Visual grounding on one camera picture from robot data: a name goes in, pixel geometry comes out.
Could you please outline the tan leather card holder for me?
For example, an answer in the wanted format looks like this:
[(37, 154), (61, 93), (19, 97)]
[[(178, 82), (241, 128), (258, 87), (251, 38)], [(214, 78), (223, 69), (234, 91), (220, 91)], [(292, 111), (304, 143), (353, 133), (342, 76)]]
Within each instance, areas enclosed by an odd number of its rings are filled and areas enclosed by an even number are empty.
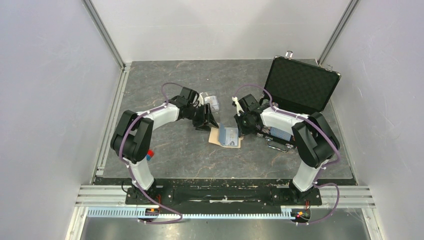
[(239, 129), (237, 127), (225, 127), (222, 123), (218, 123), (218, 127), (210, 129), (208, 142), (222, 148), (239, 149), (243, 137), (239, 137)]

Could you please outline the clear acrylic card stand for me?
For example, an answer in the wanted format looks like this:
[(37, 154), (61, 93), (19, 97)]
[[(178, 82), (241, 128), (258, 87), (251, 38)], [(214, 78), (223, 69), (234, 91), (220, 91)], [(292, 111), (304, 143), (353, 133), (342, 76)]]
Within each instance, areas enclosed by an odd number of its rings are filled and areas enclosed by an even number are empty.
[(199, 102), (201, 105), (209, 104), (212, 113), (217, 113), (221, 110), (218, 94), (215, 90), (201, 92)]

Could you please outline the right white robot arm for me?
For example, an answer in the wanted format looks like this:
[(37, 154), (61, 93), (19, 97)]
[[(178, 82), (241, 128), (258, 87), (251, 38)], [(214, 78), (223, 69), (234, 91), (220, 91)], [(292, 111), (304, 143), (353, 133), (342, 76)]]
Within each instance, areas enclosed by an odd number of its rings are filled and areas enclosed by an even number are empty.
[(324, 116), (288, 112), (261, 105), (251, 94), (232, 97), (239, 136), (256, 134), (276, 141), (287, 148), (297, 149), (301, 159), (296, 175), (289, 183), (289, 199), (302, 204), (315, 188), (320, 170), (329, 165), (333, 156), (341, 157), (340, 143)]

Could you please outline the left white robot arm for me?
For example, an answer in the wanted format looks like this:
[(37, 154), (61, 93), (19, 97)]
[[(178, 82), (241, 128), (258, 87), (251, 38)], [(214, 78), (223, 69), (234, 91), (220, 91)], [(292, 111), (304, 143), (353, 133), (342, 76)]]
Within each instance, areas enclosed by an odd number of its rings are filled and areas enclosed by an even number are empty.
[(210, 131), (218, 128), (210, 104), (201, 102), (197, 91), (182, 87), (180, 93), (166, 98), (158, 107), (122, 113), (112, 134), (110, 148), (129, 171), (132, 185), (138, 188), (138, 197), (145, 204), (153, 203), (157, 190), (152, 187), (155, 179), (148, 161), (153, 157), (151, 139), (153, 131), (179, 120), (190, 120), (196, 130)]

